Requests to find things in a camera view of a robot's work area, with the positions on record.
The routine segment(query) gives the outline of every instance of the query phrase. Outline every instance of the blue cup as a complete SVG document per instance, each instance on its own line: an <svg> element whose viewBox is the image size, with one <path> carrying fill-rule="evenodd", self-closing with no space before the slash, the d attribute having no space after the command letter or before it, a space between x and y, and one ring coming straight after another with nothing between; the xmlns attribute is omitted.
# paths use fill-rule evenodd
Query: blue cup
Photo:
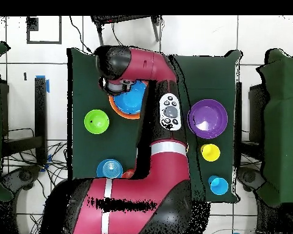
<svg viewBox="0 0 293 234"><path fill-rule="evenodd" d="M209 177L208 185L211 187L211 191L218 196L225 194L229 188L225 179L214 175Z"/></svg>
<svg viewBox="0 0 293 234"><path fill-rule="evenodd" d="M99 163L96 169L97 177L107 177L110 179L121 178L123 167L114 159L106 159Z"/></svg>

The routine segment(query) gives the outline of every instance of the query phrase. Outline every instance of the green cup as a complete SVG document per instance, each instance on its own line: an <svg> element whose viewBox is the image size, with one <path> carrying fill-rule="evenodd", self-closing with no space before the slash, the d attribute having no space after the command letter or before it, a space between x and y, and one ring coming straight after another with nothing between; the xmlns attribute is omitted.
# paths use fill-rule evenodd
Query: green cup
<svg viewBox="0 0 293 234"><path fill-rule="evenodd" d="M85 128L90 132L98 135L106 131L109 127L109 117L102 110L92 110L88 112L84 120Z"/></svg>

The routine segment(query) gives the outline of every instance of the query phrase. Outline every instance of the red object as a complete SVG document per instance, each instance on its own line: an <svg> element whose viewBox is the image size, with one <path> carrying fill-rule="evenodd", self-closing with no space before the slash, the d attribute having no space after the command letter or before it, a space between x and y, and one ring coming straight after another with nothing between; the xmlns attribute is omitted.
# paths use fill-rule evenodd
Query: red object
<svg viewBox="0 0 293 234"><path fill-rule="evenodd" d="M156 203L156 208L148 211L111 211L108 220L108 234L139 234L165 199L167 193L180 182L189 179L187 156L173 150L153 154L150 173L144 179L112 179L110 198L126 199L131 202L153 201ZM89 198L102 199L106 191L106 183L107 179L105 178L92 181L82 203L73 234L102 234L103 212L95 205L89 205Z"/></svg>
<svg viewBox="0 0 293 234"><path fill-rule="evenodd" d="M167 65L160 53L131 48L131 60L126 71L117 80L109 80L110 83L120 84L121 80L172 80L176 82L174 72Z"/></svg>
<svg viewBox="0 0 293 234"><path fill-rule="evenodd" d="M122 175L122 179L130 179L133 175L134 169L129 169Z"/></svg>

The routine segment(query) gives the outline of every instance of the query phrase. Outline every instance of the purple bowl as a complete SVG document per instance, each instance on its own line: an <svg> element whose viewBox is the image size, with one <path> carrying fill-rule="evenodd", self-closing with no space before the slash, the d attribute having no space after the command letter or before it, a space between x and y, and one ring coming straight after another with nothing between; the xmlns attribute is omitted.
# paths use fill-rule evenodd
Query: purple bowl
<svg viewBox="0 0 293 234"><path fill-rule="evenodd" d="M226 109L218 101L203 99L188 112L189 129L198 137L211 139L225 131L228 123Z"/></svg>

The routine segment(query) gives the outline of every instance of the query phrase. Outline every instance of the table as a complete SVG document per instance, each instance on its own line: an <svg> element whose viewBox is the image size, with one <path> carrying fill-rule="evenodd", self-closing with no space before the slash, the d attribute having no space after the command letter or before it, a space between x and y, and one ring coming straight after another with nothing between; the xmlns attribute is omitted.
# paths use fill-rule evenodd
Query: table
<svg viewBox="0 0 293 234"><path fill-rule="evenodd" d="M118 160L124 171L134 167L138 120L128 120L117 115L111 108L108 96L98 86L95 56L71 49L73 67L73 177L96 177L96 167L106 158ZM230 51L224 57L175 56L181 108L186 122L191 105L202 99L215 99L222 103L228 114L228 126L217 138L203 140L196 137L186 126L189 151L190 180L193 200L235 203L238 198L232 187L234 157L234 117L237 68L240 51ZM85 115L101 109L110 118L110 126L101 135L92 135L84 127ZM197 150L206 143L218 145L220 158L207 162ZM208 178L218 175L226 179L230 190L216 196L208 187Z"/></svg>

